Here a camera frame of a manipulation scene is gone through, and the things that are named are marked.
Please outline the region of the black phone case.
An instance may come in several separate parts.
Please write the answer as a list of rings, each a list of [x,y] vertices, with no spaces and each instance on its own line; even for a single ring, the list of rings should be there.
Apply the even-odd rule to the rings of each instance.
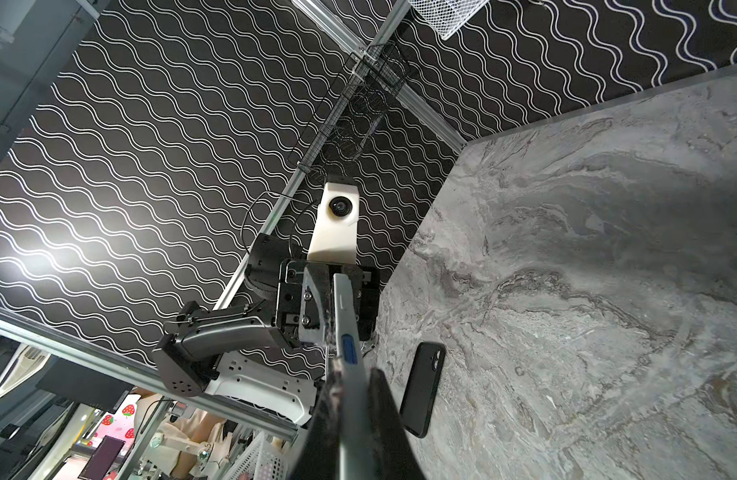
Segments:
[[[416,438],[427,436],[446,360],[446,346],[418,345],[400,408],[404,428]]]

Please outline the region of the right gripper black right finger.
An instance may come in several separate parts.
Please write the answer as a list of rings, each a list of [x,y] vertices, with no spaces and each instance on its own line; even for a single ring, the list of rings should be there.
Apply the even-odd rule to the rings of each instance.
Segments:
[[[378,479],[425,479],[386,375],[373,368],[368,380],[368,418]]]

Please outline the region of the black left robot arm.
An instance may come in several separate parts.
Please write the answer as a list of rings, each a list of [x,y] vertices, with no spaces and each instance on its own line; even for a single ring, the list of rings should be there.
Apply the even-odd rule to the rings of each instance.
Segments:
[[[369,340],[380,303],[377,268],[310,261],[298,246],[258,236],[248,256],[246,283],[260,299],[249,306],[214,311],[194,301],[184,304],[152,352],[162,383],[176,395],[230,397],[305,426],[322,381],[284,374],[245,353],[270,348],[303,354],[310,347],[334,344],[336,274],[346,275],[352,283],[358,341]]]

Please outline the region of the blue phone black screen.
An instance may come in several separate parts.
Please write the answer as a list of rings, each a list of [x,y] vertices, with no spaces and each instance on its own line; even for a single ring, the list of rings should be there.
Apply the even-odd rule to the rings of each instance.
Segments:
[[[334,274],[334,327],[338,366],[342,373],[340,400],[340,479],[373,479],[374,457],[370,446],[368,373],[362,363],[358,317],[354,309],[352,281]]]

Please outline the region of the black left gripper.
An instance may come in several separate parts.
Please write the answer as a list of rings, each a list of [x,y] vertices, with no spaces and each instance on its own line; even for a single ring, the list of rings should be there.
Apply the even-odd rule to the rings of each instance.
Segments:
[[[354,297],[358,339],[376,329],[381,296],[380,270],[354,264],[286,260],[280,266],[274,326],[292,345],[326,344],[336,331],[334,276],[344,274]]]

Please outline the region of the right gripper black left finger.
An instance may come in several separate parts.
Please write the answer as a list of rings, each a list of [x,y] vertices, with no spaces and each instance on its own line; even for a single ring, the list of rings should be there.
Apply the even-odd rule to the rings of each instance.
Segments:
[[[335,371],[322,386],[304,446],[288,470],[288,479],[336,479],[343,403],[344,381],[342,373]]]

